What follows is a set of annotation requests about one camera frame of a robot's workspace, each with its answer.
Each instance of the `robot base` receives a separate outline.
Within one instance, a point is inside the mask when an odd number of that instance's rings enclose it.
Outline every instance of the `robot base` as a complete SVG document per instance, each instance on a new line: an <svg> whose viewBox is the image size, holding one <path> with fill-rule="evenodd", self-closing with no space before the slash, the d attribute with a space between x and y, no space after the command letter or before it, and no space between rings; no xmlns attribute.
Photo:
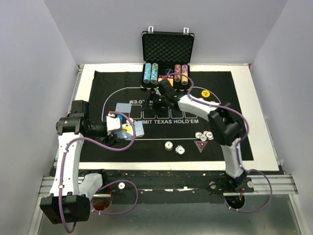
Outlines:
<svg viewBox="0 0 313 235"><path fill-rule="evenodd" d="M46 197L40 201L40 208L52 224L61 224L59 197ZM90 200L79 195L62 196L62 206L67 223L87 221L90 215Z"/></svg>

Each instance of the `poker chip case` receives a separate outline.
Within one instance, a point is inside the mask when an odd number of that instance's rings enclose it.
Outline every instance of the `poker chip case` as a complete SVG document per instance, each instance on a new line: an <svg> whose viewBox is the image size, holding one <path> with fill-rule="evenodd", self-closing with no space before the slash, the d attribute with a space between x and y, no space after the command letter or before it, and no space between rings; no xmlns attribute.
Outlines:
<svg viewBox="0 0 313 235"><path fill-rule="evenodd" d="M148 31L142 32L142 50L144 66L142 78L146 63L158 64L158 77L174 73L175 65L187 65L188 76L190 72L189 63L191 59L192 48L195 35L189 33L189 29L184 28L184 32L154 32L153 27ZM187 90L190 84L182 85L181 82L173 80L173 87L178 90ZM141 87L154 88L155 84L144 83L142 79Z"/></svg>

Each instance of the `black felt mat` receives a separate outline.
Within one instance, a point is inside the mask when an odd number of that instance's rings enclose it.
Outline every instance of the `black felt mat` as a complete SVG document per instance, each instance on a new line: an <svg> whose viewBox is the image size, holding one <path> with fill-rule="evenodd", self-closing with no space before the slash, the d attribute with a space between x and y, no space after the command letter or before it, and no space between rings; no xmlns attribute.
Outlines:
<svg viewBox="0 0 313 235"><path fill-rule="evenodd" d="M221 102L230 102L232 108L240 110L235 86L231 72L190 72L191 78L196 87L201 87L213 92ZM141 72L95 72L89 102L95 106L90 108L91 119L101 119L102 107L105 100L114 92L126 87L139 87L141 84ZM203 89L194 88L192 95L202 97ZM194 138L196 132L210 131L209 122L202 118L196 118L192 114L186 114L174 111L172 117L168 118L169 110L158 118L141 114L140 104L145 99L146 92L141 89L123 89L113 94L105 105L104 115L108 111L115 111L116 103L133 103L131 117L140 118L144 121L143 127L145 135L139 139L179 139ZM207 101L218 100L211 94ZM174 148L182 145L185 153L179 155L175 150L166 151L164 144L167 140L138 140L132 147L124 152L112 152L91 143L85 143L81 152L81 162L186 162L186 161L223 161L221 147L213 140L208 141L203 152L197 149L194 140L171 140ZM123 147L128 141L119 143L115 147ZM248 139L242 143L243 160L253 160L251 148Z"/></svg>

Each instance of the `purple cable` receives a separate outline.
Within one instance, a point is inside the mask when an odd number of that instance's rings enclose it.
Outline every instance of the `purple cable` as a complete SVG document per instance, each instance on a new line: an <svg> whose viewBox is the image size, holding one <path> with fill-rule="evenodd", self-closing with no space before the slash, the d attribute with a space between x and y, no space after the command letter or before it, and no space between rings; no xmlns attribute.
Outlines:
<svg viewBox="0 0 313 235"><path fill-rule="evenodd" d="M247 119L246 119L241 113L239 113L238 111L236 111L236 110L234 110L234 109L232 109L232 108L225 107L225 106L223 106L223 105L207 104L207 103L202 102L202 101L200 101L200 100L194 99L193 96L190 94L192 88L194 87L194 81L193 81L190 77L188 77L188 76L186 76L186 75L184 75L184 74L182 74L182 73L175 72L175 73L167 74L167 75L165 75L163 78L166 78L166 77L168 77L168 76L170 76L170 75L175 75L175 74L184 76L184 77L188 78L188 80L190 81L191 86L190 86L190 88L189 88L189 90L188 90L188 92L187 92L188 98L190 98L191 100L193 100L194 102L197 102L197 103L199 103L199 104L203 104L203 105L206 105L206 106L209 106L209 107L214 107L214 108L222 108L222 109L226 109L226 110L228 110L228 111L231 111L231 112L235 113L236 115L238 115L240 118L242 118L243 121L244 121L244 123L245 123L245 126L246 126L246 133L244 134L244 136L242 136L242 137L240 138L240 140L238 141L238 143L237 143L237 145L236 145L236 155L237 155L237 161L238 161L239 167L240 167L243 171L247 172L248 174L249 174L251 171L255 171L255 172L258 172L259 174L263 175L264 178L265 178L265 179L267 180L267 182L268 182L269 190L270 190L270 196L269 196L268 202L267 202L264 206L262 206L262 207L260 207L259 209L256 209L256 210L252 210L252 211L240 211L240 210L234 209L234 208L232 208L232 207L226 202L226 199L225 199L225 203L226 203L226 205L228 206L228 208L230 208L230 209L233 210L233 211L237 211L237 212L252 213L252 212L258 212L258 211L264 209L265 207L267 207L267 206L271 203L272 197L273 197L272 185L271 185L271 183L270 183L268 177L267 177L264 173L262 173L261 171L259 171L259 170L256 170L256 169L247 170L247 169L245 169L245 168L244 168L244 165L242 164L242 159L240 159L240 157L239 157L240 143L241 143L242 141L244 141L244 140L248 137L248 133L249 133L249 124L248 124Z"/></svg>
<svg viewBox="0 0 313 235"><path fill-rule="evenodd" d="M108 215L119 215L119 214L126 214L127 212L130 212L132 209L135 208L137 202L138 202L138 197L139 197L139 193L138 193L138 189L136 187L136 185L132 182L132 181L129 181L129 180L116 180L116 181L113 181L103 187L101 187L100 189L98 189L98 191L101 191L102 189L110 186L110 185L113 185L115 183L120 183L120 182L127 182L127 183L130 183L131 185L133 185L133 187L135 188L135 191L136 191L136 200L135 200L135 203L126 211L123 211L123 212L113 212L113 213L109 213L109 212L104 212L104 211L97 211L93 206L92 206L92 210L96 211L96 212L100 212L101 214L108 214Z"/></svg>
<svg viewBox="0 0 313 235"><path fill-rule="evenodd" d="M127 146L125 146L125 147L123 147L123 148L112 148L112 147L108 147L108 146L106 146L106 145L104 145L104 144L101 144L101 143L99 143L99 142L97 142L97 141L95 141L95 140L93 140L93 139L90 139L90 138L87 138L87 137L79 137L79 138L75 138L75 139L71 140L71 141L67 144L67 146L65 147L65 153L63 153L63 158L62 158L62 163L61 163L61 170L60 170L59 210L60 210L60 216L61 216L62 224L63 224L65 230L67 231L67 233L69 233L69 234L71 234L71 233L74 231L75 226L76 226L76 223L74 223L72 229L70 230L70 229L68 228L68 226L67 226L66 221L65 221L64 212L63 212L63 206L62 206L62 191L63 191L63 188L62 188L63 185L62 185L62 183L63 183L65 159L66 159L66 156L67 156L68 149L69 149L70 145L71 145L72 143L74 143L75 141L85 140L85 141L92 142L92 143L94 143L94 144L96 144L96 145L98 145L98 146L100 146L100 147L102 147L102 148L105 148L105 149L108 149L108 150L111 150L111 151L115 151L115 152L121 152L121 151L124 151L124 150L130 148L131 145L132 145L132 144L134 143L134 141L135 141L135 138L136 138L136 130L135 130L135 126L134 126L133 122L129 119L129 117L127 117L125 114L120 113L120 112L110 112L110 113L111 113L111 114L116 114L116 115L121 115L121 116L123 116L123 117L130 123L130 125L132 126L132 129L133 129L133 138L132 138L131 142L130 142Z"/></svg>

